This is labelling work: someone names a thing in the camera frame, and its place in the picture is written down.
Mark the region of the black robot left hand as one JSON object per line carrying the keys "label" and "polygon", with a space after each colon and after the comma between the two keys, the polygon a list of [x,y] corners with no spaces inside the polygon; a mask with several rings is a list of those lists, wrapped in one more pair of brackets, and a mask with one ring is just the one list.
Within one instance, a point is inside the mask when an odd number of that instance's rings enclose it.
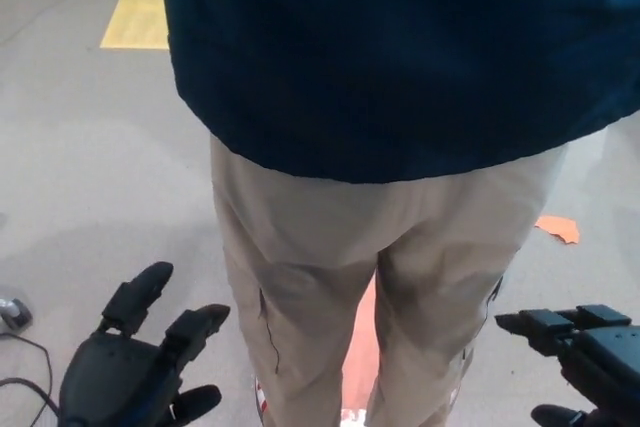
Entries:
{"label": "black robot left hand", "polygon": [[227,320],[226,305],[184,311],[160,345],[135,339],[173,265],[157,262],[115,291],[61,383],[58,423],[77,427],[186,426],[222,400],[215,385],[181,389],[181,374]]}

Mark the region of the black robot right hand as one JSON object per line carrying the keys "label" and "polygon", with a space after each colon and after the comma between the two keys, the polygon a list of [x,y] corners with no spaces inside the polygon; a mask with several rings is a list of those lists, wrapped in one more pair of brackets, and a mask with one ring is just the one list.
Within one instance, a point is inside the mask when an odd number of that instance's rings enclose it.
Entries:
{"label": "black robot right hand", "polygon": [[531,349],[559,361],[561,375],[595,409],[541,404],[531,411],[539,426],[637,426],[639,424],[639,327],[603,304],[572,310],[521,310],[500,314],[496,324],[524,337]]}

